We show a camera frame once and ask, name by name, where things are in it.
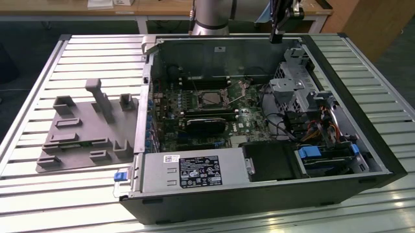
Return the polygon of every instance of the floor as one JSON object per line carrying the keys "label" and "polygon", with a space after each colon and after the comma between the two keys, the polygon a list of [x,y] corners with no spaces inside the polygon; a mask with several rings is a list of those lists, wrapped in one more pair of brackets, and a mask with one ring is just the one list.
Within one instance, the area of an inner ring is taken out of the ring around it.
{"label": "floor", "polygon": [[[255,33],[253,23],[233,22],[231,33]],[[0,140],[7,134],[22,104],[45,67],[62,34],[134,34],[139,33],[135,22],[87,21],[54,22],[46,30],[41,22],[0,22],[0,43],[19,68],[21,76],[0,84]],[[150,22],[150,33],[187,33],[189,22]],[[410,104],[415,106],[415,19],[404,29],[389,50],[376,64]]]}

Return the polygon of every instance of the blue latch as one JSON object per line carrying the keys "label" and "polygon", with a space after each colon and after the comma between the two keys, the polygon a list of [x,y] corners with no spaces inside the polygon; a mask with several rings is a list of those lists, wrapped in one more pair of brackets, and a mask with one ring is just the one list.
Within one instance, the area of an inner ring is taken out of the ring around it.
{"label": "blue latch", "polygon": [[352,150],[353,150],[353,152],[354,152],[356,155],[360,154],[360,147],[358,147],[357,144],[352,144]]}
{"label": "blue latch", "polygon": [[118,172],[115,174],[115,182],[121,182],[121,181],[129,181],[129,179],[127,179],[127,171]]}
{"label": "blue latch", "polygon": [[322,153],[321,153],[319,147],[310,146],[310,147],[302,147],[299,149],[299,155],[301,155],[301,158],[303,159],[306,157],[319,157],[322,156]]}

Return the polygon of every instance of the aluminum slotted table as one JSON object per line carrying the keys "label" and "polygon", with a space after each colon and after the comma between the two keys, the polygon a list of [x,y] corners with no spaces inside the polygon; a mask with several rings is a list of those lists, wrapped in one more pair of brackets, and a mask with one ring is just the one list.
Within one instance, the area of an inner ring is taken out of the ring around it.
{"label": "aluminum slotted table", "polygon": [[[142,225],[114,197],[114,174],[130,164],[39,174],[57,96],[93,101],[86,79],[101,78],[110,99],[141,97],[142,35],[74,35],[58,42],[0,146],[0,232],[386,232],[415,227],[414,110],[349,38],[317,34],[340,77],[409,175],[340,205],[165,226]],[[327,83],[315,71],[325,88]]]}

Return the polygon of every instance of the power supply label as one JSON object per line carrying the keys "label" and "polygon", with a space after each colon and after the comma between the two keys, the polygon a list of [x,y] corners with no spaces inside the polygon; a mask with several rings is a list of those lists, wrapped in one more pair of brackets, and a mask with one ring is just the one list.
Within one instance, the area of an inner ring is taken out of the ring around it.
{"label": "power supply label", "polygon": [[179,159],[179,171],[182,188],[222,185],[218,156]]}

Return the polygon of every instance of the motherboard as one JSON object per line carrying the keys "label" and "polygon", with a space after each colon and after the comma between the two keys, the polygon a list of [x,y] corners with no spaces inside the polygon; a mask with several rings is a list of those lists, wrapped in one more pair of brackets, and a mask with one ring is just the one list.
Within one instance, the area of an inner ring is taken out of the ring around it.
{"label": "motherboard", "polygon": [[247,77],[183,77],[163,88],[155,102],[161,151],[238,147],[273,139],[259,107],[262,84]]}

